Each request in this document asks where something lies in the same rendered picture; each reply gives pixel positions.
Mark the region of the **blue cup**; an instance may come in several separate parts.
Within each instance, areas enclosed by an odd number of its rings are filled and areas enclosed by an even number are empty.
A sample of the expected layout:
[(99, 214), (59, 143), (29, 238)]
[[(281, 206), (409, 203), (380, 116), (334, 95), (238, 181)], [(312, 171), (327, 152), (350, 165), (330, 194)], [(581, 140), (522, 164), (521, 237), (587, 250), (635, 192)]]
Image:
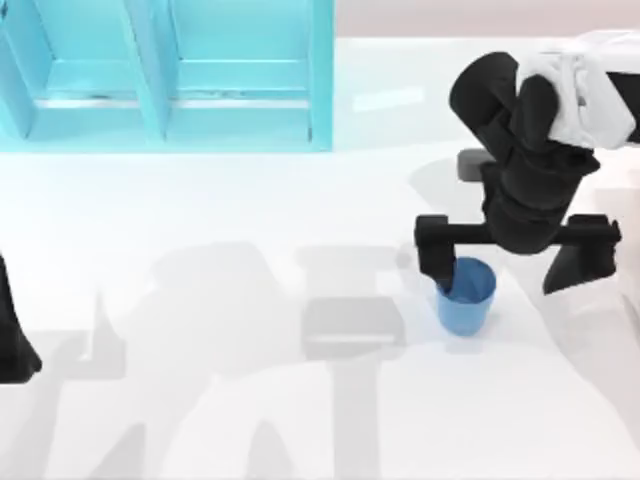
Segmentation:
[(476, 257), (458, 257), (451, 287), (436, 284), (440, 324), (457, 336), (476, 335), (486, 323), (496, 290), (497, 275), (489, 264)]

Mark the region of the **pale grey rounded box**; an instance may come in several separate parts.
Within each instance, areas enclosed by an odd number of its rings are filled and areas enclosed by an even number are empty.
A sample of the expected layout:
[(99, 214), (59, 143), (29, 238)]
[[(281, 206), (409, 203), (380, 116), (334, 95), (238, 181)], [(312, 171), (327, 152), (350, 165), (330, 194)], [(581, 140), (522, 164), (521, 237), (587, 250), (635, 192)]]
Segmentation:
[(494, 162), (494, 157), (484, 149), (463, 149), (456, 160), (458, 179), (466, 183), (481, 182), (483, 166)]

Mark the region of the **light blue rack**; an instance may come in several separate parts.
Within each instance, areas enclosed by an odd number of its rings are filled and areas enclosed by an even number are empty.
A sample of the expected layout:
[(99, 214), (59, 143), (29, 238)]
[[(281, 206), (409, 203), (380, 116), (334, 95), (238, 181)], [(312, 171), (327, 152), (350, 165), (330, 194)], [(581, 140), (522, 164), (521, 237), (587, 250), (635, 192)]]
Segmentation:
[(0, 153), (318, 152), (336, 0), (0, 0)]

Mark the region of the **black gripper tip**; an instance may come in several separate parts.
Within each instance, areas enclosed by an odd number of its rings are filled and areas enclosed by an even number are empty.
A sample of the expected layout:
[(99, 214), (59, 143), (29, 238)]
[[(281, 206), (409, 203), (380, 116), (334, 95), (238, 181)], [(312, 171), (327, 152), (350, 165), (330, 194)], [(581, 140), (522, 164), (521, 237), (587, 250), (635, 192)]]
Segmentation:
[(40, 356), (20, 325), (6, 263), (0, 254), (0, 385), (27, 383), (42, 366)]

